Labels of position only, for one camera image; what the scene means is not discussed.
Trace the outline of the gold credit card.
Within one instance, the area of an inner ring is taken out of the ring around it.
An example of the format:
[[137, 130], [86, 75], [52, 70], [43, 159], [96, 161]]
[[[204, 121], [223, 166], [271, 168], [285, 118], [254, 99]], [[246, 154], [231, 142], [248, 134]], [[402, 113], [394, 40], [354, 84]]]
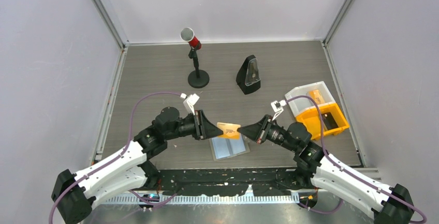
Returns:
[[217, 122], [217, 127], [223, 132], [222, 135], [218, 136], [219, 138], [238, 140], [241, 137], [238, 132], [238, 128], [241, 127], [240, 124]]

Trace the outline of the grey card holder wallet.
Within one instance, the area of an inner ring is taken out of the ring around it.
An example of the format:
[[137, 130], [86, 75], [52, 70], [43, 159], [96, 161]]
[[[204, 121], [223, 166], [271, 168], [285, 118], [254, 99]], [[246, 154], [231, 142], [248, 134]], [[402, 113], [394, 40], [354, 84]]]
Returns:
[[236, 157], [250, 152], [248, 142], [239, 135], [238, 139], [215, 137], [210, 140], [214, 161]]

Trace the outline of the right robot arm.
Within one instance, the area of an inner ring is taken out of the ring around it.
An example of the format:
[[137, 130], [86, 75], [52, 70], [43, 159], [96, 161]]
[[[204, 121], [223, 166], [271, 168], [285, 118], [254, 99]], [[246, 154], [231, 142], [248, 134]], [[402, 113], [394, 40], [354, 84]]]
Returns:
[[311, 141], [302, 123], [292, 123], [285, 129], [265, 115], [237, 131], [258, 144], [271, 141], [293, 152], [297, 168], [289, 181], [294, 186], [326, 190], [364, 212], [374, 223], [409, 223], [414, 214], [407, 207], [413, 201], [404, 186], [391, 187], [342, 163]]

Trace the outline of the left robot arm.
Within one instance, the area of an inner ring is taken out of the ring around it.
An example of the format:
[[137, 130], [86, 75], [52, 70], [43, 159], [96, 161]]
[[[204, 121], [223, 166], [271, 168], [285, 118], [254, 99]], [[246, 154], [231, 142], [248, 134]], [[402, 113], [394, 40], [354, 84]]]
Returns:
[[80, 223], [106, 200], [125, 191], [154, 189], [160, 173], [150, 162], [172, 139], [191, 136], [206, 140], [223, 134], [202, 110], [180, 117], [174, 107], [163, 108], [151, 125], [140, 131], [119, 151], [100, 162], [72, 173], [66, 169], [56, 178], [51, 198], [64, 223]]

